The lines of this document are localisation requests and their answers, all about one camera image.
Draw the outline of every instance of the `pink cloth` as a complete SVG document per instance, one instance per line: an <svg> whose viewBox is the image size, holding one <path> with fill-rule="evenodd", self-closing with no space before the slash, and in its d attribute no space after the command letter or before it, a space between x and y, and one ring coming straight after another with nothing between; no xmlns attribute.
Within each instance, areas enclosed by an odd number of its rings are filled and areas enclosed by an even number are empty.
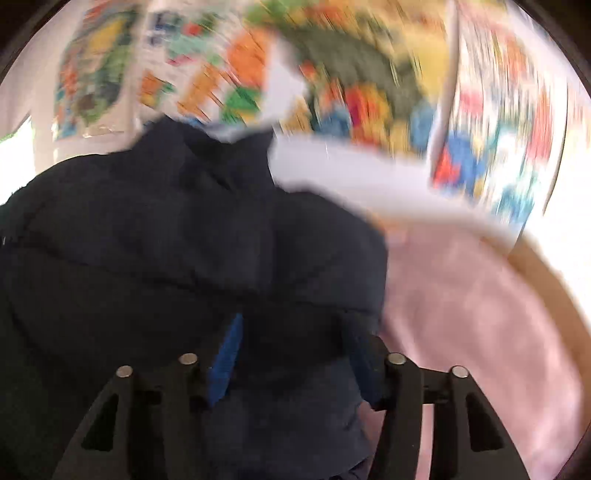
<svg viewBox="0 0 591 480"><path fill-rule="evenodd" d="M442 227L392 230L381 337L418 366L464 365L511 435L532 480L550 480L581 438L583 387L541 299L477 238ZM430 468L432 409L418 480ZM383 415L360 408L379 438Z"/></svg>

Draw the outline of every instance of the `black garment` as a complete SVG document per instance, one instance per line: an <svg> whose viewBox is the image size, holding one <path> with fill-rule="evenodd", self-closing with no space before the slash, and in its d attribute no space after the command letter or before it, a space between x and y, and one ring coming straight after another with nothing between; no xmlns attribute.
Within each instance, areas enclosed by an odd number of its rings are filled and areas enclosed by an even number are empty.
<svg viewBox="0 0 591 480"><path fill-rule="evenodd" d="M169 363L236 312L236 375L203 419L220 471L312 480L368 456L339 322L376 329L386 249L332 202L275 187L271 140L224 144L164 118L0 207L0 461L49 478L118 366Z"/></svg>

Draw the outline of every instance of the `colorful poster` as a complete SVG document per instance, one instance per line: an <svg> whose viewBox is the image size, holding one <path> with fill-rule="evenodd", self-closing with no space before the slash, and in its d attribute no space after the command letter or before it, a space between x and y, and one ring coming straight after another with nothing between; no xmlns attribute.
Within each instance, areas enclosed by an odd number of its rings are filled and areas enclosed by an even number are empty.
<svg viewBox="0 0 591 480"><path fill-rule="evenodd" d="M445 0L161 2L143 40L140 118L279 122L420 156L449 71L445 12Z"/></svg>
<svg viewBox="0 0 591 480"><path fill-rule="evenodd" d="M54 138L126 130L131 111L119 98L133 55L140 6L94 0L63 54L54 107Z"/></svg>
<svg viewBox="0 0 591 480"><path fill-rule="evenodd" d="M555 78L537 67L512 31L465 4L459 40L449 136L433 183L520 227L535 202L545 201L557 168L550 161L560 122Z"/></svg>

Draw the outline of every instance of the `round metal bolt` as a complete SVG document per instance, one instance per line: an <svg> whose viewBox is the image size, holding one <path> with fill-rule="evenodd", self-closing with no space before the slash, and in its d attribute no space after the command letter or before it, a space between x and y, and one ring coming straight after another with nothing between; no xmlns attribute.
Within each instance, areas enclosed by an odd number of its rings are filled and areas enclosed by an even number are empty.
<svg viewBox="0 0 591 480"><path fill-rule="evenodd" d="M184 353L178 358L178 361L183 365L193 365L197 363L197 355L194 353Z"/></svg>
<svg viewBox="0 0 591 480"><path fill-rule="evenodd" d="M470 372L466 367L456 365L452 368L452 374L454 374L458 378L466 378L468 375L470 375Z"/></svg>
<svg viewBox="0 0 591 480"><path fill-rule="evenodd" d="M406 357L401 353L391 353L388 355L388 362L393 365L404 365L406 363Z"/></svg>
<svg viewBox="0 0 591 480"><path fill-rule="evenodd" d="M133 368L131 368L129 365L124 365L124 366L119 367L117 369L116 374L120 378L127 378L127 377L130 377L133 372L134 372Z"/></svg>

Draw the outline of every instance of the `pink cushion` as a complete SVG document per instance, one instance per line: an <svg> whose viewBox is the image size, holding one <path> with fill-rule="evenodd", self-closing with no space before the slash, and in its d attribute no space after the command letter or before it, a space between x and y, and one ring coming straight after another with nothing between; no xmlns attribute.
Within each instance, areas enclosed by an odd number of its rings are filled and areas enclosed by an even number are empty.
<svg viewBox="0 0 591 480"><path fill-rule="evenodd" d="M550 480L581 438L583 387L541 299L505 259L462 231L392 229L382 339L418 366L467 367L532 480ZM383 416L360 408L375 443ZM432 425L432 415L426 419ZM421 440L426 480L432 430Z"/></svg>

